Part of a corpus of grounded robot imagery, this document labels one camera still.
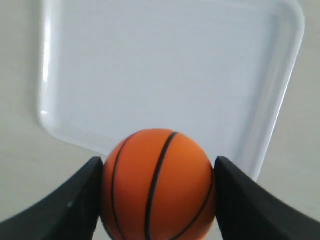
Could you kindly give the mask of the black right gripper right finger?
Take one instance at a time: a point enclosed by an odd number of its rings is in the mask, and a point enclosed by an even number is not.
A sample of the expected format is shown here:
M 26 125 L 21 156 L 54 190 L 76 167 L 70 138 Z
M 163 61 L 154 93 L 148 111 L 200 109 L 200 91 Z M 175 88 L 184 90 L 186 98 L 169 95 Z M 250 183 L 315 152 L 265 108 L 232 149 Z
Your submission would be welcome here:
M 216 218 L 225 240 L 318 240 L 320 223 L 280 201 L 224 156 L 214 165 Z

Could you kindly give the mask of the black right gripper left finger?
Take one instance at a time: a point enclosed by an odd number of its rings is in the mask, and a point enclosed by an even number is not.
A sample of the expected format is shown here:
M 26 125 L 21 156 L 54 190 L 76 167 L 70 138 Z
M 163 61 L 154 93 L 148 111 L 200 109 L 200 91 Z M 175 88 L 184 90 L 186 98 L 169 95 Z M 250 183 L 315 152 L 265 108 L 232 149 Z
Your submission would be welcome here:
M 103 162 L 91 158 L 68 181 L 1 222 L 2 240 L 91 240 L 99 219 Z

